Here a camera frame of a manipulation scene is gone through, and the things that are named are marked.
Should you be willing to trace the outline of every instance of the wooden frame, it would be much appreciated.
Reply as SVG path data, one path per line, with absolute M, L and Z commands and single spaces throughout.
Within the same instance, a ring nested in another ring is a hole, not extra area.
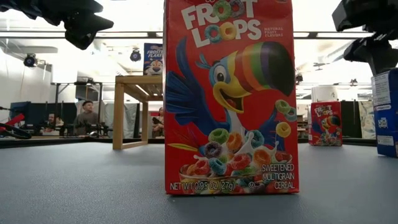
M 141 141 L 123 144 L 124 94 L 142 103 Z M 148 144 L 148 102 L 163 101 L 162 76 L 130 75 L 116 77 L 113 114 L 113 149 L 128 149 Z

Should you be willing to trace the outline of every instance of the gray table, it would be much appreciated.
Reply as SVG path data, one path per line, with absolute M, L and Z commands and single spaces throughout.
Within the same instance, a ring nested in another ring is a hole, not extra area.
M 296 195 L 171 197 L 164 148 L 0 149 L 0 223 L 398 223 L 398 160 L 299 145 Z

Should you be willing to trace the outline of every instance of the black robotic arm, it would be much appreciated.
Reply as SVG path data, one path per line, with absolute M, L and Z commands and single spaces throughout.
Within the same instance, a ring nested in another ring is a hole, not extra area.
M 398 63 L 398 50 L 389 40 L 398 39 L 398 0 L 342 0 L 333 12 L 337 31 L 362 26 L 370 37 L 356 39 L 344 52 L 344 59 L 367 62 L 373 75 Z
M 113 27 L 113 22 L 95 15 L 103 7 L 95 0 L 0 0 L 0 12 L 23 12 L 30 19 L 43 17 L 49 24 L 64 23 L 65 38 L 85 50 L 98 31 Z

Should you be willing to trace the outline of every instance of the toucan eye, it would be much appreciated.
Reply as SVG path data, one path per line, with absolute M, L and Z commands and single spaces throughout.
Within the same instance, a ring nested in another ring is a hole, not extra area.
M 224 66 L 217 65 L 217 67 L 214 69 L 214 79 L 217 82 L 225 82 L 226 76 L 227 74 Z

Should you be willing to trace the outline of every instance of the red cereal box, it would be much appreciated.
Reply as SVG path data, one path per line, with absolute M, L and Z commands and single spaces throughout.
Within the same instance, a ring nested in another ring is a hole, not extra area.
M 166 192 L 298 192 L 291 1 L 166 1 L 164 44 Z
M 311 119 L 308 141 L 313 146 L 341 146 L 340 102 L 319 102 L 311 104 Z

